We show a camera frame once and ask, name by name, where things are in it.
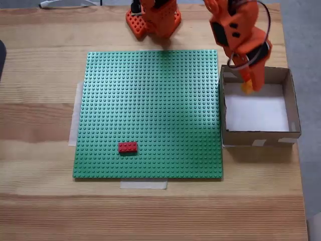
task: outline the wooden table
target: wooden table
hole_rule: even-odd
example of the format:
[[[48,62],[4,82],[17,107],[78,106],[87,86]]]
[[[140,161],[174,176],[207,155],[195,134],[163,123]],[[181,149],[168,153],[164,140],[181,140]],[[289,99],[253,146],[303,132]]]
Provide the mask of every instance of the wooden table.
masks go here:
[[[0,10],[8,49],[0,82],[1,240],[307,240],[297,145],[224,149],[224,180],[170,180],[167,190],[75,182],[68,146],[88,51],[218,49],[202,5],[179,6],[170,41],[137,41],[128,7]],[[286,67],[280,6],[273,51]],[[261,9],[259,27],[265,29]]]

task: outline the green lego baseplate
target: green lego baseplate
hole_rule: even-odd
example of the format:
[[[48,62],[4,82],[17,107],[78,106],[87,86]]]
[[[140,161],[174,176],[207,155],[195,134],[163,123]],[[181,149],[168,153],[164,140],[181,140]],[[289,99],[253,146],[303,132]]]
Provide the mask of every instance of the green lego baseplate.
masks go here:
[[[216,50],[88,53],[73,177],[221,178],[221,146]]]

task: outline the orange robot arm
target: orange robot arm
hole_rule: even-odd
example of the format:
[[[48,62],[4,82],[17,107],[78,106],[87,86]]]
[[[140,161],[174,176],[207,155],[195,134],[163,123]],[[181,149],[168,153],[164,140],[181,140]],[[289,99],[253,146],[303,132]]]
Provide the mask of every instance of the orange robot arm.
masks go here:
[[[255,27],[258,5],[254,0],[204,0],[213,14],[210,24],[215,41],[229,57],[228,65],[239,71],[244,80],[243,91],[259,91],[264,84],[264,66],[272,44],[268,34]]]

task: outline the black cable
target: black cable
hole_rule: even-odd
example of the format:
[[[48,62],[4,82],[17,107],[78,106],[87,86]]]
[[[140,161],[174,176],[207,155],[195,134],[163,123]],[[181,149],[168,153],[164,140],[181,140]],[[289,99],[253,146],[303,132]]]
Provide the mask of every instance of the black cable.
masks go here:
[[[227,11],[231,16],[233,16],[236,13],[236,9],[233,8],[233,1],[234,0],[228,0],[227,1]]]
[[[259,1],[259,0],[247,0],[247,1],[239,2],[239,3],[235,4],[234,7],[238,9],[240,6],[242,6],[242,5],[244,5],[244,4],[247,4],[247,3],[250,3],[250,2],[256,2],[256,3],[259,3],[259,4],[263,5],[263,7],[265,8],[265,11],[266,11],[266,13],[267,13],[268,27],[267,27],[266,35],[265,35],[264,41],[263,41],[263,43],[262,43],[262,45],[261,45],[261,48],[257,51],[256,55],[255,55],[250,61],[248,61],[248,62],[245,63],[245,64],[241,64],[241,65],[237,65],[237,66],[235,66],[235,65],[232,66],[232,65],[231,65],[231,61],[232,61],[232,59],[233,59],[233,57],[234,57],[234,55],[235,55],[235,53],[232,52],[231,57],[230,57],[229,60],[227,61],[227,66],[230,67],[231,69],[234,69],[234,70],[244,69],[245,67],[251,65],[252,63],[254,63],[254,62],[257,60],[257,58],[259,57],[261,51],[262,51],[263,48],[264,48],[264,44],[266,43],[266,41],[267,41],[267,39],[268,39],[268,36],[269,36],[269,33],[270,33],[270,29],[271,29],[271,15],[270,15],[270,11],[269,11],[269,9],[267,8],[267,6],[266,6],[263,2],[261,2],[261,1]]]
[[[5,60],[6,60],[7,50],[5,44],[0,40],[0,80],[1,74],[4,69]]]

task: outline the gray floor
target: gray floor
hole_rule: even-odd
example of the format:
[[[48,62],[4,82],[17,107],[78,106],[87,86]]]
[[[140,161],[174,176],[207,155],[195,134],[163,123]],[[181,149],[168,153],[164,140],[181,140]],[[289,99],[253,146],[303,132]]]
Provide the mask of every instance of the gray floor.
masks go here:
[[[37,7],[41,0],[0,0],[0,8]],[[129,5],[131,0],[103,0],[104,5]],[[263,0],[281,3],[286,53],[292,69],[302,136],[299,152],[307,218],[321,212],[321,1]],[[201,4],[202,0],[178,0]],[[79,6],[64,0],[56,6]]]

